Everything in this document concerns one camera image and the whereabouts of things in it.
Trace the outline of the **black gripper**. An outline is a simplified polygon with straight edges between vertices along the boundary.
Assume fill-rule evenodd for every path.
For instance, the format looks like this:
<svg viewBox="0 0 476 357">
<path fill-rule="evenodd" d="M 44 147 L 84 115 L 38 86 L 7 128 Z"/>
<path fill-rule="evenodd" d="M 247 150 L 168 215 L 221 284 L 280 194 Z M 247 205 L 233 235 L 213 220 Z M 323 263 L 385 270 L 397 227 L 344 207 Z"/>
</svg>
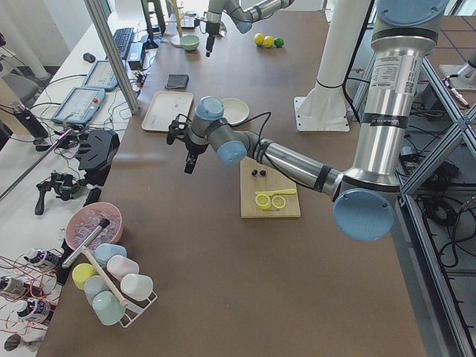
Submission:
<svg viewBox="0 0 476 357">
<path fill-rule="evenodd" d="M 184 142 L 188 151 L 184 172 L 192 174 L 196 166 L 197 157 L 206 151 L 207 143 L 197 144 L 188 134 L 185 135 Z"/>
<path fill-rule="evenodd" d="M 205 31 L 209 35 L 206 41 L 206 57 L 210 57 L 211 53 L 213 52 L 213 46 L 215 41 L 215 35 L 219 34 L 220 23 L 216 22 L 207 22 Z"/>
</svg>

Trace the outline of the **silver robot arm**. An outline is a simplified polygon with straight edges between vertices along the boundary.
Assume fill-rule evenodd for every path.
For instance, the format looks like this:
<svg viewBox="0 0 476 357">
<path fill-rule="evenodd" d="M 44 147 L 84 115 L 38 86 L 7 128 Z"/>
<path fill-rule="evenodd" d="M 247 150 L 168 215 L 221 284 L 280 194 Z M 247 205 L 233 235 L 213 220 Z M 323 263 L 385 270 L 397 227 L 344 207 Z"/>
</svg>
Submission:
<svg viewBox="0 0 476 357">
<path fill-rule="evenodd" d="M 236 131 L 222 102 L 203 97 L 184 132 L 185 172 L 207 148 L 232 166 L 245 157 L 267 165 L 297 184 L 328 195 L 336 225 L 359 241 L 383 237 L 393 226 L 399 192 L 396 165 L 408 128 L 424 57 L 436 46 L 445 1 L 378 1 L 371 47 L 373 66 L 353 165 L 344 172 L 283 147 L 261 134 Z"/>
<path fill-rule="evenodd" d="M 219 34 L 223 13 L 231 18 L 240 33 L 246 33 L 252 28 L 252 23 L 266 19 L 293 3 L 293 0 L 266 0 L 244 9 L 236 0 L 209 1 L 205 16 L 205 32 L 208 35 L 206 57 L 209 57 L 213 51 L 215 36 Z"/>
</svg>

